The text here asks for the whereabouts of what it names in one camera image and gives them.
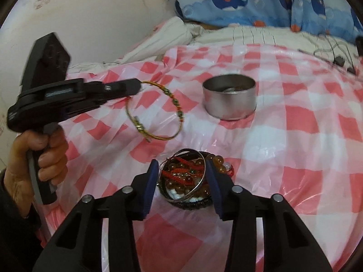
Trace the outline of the person's left hand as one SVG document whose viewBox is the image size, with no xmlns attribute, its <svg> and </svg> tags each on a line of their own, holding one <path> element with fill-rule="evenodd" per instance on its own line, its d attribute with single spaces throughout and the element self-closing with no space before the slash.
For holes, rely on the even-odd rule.
<svg viewBox="0 0 363 272">
<path fill-rule="evenodd" d="M 67 150 L 68 142 L 60 125 L 50 135 L 28 130 L 16 137 L 4 174 L 4 187 L 20 216 L 26 217 L 33 204 L 32 170 L 37 170 L 37 181 L 59 185 L 68 172 Z"/>
</svg>

